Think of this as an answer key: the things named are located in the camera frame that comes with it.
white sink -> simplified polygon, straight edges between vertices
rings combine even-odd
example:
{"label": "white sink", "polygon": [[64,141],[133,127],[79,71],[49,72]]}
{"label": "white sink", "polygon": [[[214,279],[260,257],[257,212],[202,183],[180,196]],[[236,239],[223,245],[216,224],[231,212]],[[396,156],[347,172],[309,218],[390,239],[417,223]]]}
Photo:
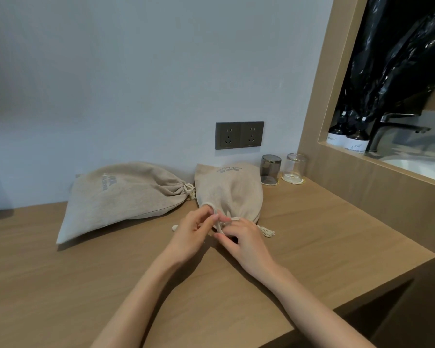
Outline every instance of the white sink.
{"label": "white sink", "polygon": [[380,161],[435,180],[435,157],[387,156],[381,158]]}

bottle label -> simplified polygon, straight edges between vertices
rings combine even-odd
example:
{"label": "bottle label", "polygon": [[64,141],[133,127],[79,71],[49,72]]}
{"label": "bottle label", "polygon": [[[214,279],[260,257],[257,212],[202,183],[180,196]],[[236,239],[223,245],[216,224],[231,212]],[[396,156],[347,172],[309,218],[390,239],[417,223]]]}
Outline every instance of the bottle label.
{"label": "bottle label", "polygon": [[327,133],[326,143],[335,146],[344,146],[343,141],[346,137],[346,135]]}
{"label": "bottle label", "polygon": [[348,151],[364,154],[367,144],[369,144],[368,140],[356,140],[345,137],[343,147]]}

glass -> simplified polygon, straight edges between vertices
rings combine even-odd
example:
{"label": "glass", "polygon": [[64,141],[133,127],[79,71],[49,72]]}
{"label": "glass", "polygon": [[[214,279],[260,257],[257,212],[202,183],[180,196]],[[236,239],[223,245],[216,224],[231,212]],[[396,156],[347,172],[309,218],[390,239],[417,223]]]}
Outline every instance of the glass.
{"label": "glass", "polygon": [[275,186],[279,183],[279,171],[282,159],[277,155],[263,155],[259,174],[261,175],[261,183],[267,186]]}
{"label": "glass", "polygon": [[302,184],[307,157],[301,154],[288,154],[282,171],[282,179],[292,184]]}

hand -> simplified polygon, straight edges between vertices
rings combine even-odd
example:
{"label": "hand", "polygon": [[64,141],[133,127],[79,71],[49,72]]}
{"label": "hand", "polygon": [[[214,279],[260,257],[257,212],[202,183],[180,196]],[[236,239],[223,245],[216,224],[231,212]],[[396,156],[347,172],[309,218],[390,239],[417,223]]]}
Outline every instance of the hand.
{"label": "hand", "polygon": [[[232,221],[222,232],[224,234],[215,233],[214,237],[257,280],[264,282],[271,275],[283,271],[266,248],[261,231],[254,222],[241,218],[240,221]],[[227,236],[237,237],[238,243]]]}
{"label": "hand", "polygon": [[165,253],[172,256],[181,265],[194,256],[216,222],[231,221],[229,217],[223,214],[213,213],[213,209],[208,205],[190,211],[187,216],[180,220],[179,227],[175,230],[173,238],[165,249]]}

wooden table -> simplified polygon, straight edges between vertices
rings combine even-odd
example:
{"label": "wooden table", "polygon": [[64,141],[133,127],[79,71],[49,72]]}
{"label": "wooden table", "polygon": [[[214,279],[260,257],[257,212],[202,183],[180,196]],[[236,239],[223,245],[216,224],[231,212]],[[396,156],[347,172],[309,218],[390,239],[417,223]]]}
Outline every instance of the wooden table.
{"label": "wooden table", "polygon": [[[196,204],[57,250],[65,207],[0,212],[0,348],[88,347]],[[259,223],[276,231],[265,241],[277,261],[333,309],[378,295],[435,257],[311,181],[264,187]],[[254,348],[293,330],[213,238],[202,250],[168,286],[145,347]]]}

